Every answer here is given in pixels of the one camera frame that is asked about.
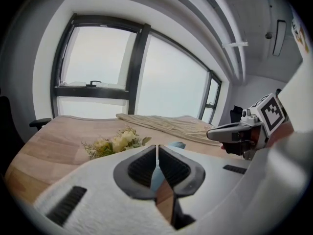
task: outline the black window frame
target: black window frame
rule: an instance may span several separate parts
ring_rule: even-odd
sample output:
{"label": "black window frame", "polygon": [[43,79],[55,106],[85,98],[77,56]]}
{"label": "black window frame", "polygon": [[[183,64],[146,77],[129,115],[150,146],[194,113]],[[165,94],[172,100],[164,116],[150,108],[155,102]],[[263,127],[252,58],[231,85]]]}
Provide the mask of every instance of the black window frame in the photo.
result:
{"label": "black window frame", "polygon": [[[61,82],[60,79],[63,66],[63,59],[65,56],[65,52],[67,50],[68,42],[72,36],[73,30],[76,27],[82,26],[83,27],[105,26],[110,28],[126,30],[137,34],[129,62],[125,90],[112,88],[99,88],[99,87],[79,87],[79,86],[59,85]],[[173,39],[167,37],[161,32],[152,29],[151,26],[148,24],[138,24],[126,19],[109,16],[77,15],[77,14],[73,14],[68,24],[66,25],[55,52],[50,82],[50,97],[53,117],[55,118],[58,116],[58,106],[57,106],[58,96],[95,97],[95,98],[128,100],[129,101],[128,114],[130,115],[135,114],[135,104],[140,71],[149,35],[155,36],[165,41],[166,43],[174,46],[175,48],[179,49],[184,54],[186,54],[194,61],[196,61],[202,68],[204,68],[208,72],[209,74],[208,81],[205,87],[198,119],[202,119],[205,108],[212,108],[213,112],[211,115],[211,119],[209,121],[209,123],[211,123],[218,103],[222,82],[208,66],[206,66],[198,57],[196,57],[196,55],[194,55],[191,51],[189,51],[187,48],[177,43]],[[219,87],[214,105],[211,104],[208,105],[206,104],[206,102],[209,95],[209,89],[212,79],[214,79],[219,84]]]}

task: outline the ceiling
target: ceiling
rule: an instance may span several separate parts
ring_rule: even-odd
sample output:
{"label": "ceiling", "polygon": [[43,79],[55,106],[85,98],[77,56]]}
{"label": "ceiling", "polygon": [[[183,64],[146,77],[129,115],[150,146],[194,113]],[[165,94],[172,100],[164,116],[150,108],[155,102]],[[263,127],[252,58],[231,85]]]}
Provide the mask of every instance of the ceiling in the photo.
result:
{"label": "ceiling", "polygon": [[[291,32],[292,12],[285,0],[226,0],[238,24],[245,47],[246,73],[288,82],[300,63]],[[281,53],[273,56],[277,20],[285,20],[287,30]],[[265,38],[272,33],[272,39]]]}

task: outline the light wood tabletop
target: light wood tabletop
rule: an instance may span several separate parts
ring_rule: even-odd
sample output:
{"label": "light wood tabletop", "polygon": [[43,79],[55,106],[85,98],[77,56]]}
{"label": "light wood tabletop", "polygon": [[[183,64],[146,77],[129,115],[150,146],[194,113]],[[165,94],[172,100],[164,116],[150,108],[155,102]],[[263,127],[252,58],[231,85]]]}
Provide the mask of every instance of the light wood tabletop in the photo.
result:
{"label": "light wood tabletop", "polygon": [[[200,121],[192,117],[182,119]],[[229,157],[218,146],[185,140],[119,119],[59,116],[38,131],[16,155],[5,174],[8,189],[13,195],[33,203],[49,185],[89,161],[82,142],[93,143],[99,137],[109,139],[115,136],[116,131],[124,129],[127,125],[135,128],[143,137],[152,137],[148,145],[181,141],[186,144],[187,150]],[[164,183],[159,191],[162,192],[162,197],[158,200],[160,206],[168,205],[166,203],[171,199],[169,190],[169,186]]]}

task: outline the white wall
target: white wall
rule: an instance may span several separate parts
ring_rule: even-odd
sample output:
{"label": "white wall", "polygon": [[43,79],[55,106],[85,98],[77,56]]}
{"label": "white wall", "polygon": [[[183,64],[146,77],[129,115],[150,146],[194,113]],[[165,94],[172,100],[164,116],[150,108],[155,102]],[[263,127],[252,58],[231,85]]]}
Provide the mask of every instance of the white wall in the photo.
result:
{"label": "white wall", "polygon": [[35,133],[29,128],[29,122],[51,117],[49,84],[52,62],[58,41],[73,12],[102,12],[104,15],[149,23],[187,47],[223,82],[227,81],[223,72],[228,65],[227,59],[221,55],[216,40],[212,39],[205,25],[176,0],[110,0],[112,3],[108,0],[101,0],[100,3],[98,0],[72,0],[68,7],[58,11],[64,1],[31,1],[14,21],[14,27],[1,50],[2,94],[10,99],[14,124],[24,141]]}
{"label": "white wall", "polygon": [[230,123],[230,110],[234,105],[247,109],[263,96],[275,93],[278,88],[283,89],[286,83],[274,79],[247,75],[245,86],[233,86],[230,96],[229,107],[227,108],[221,124]]}

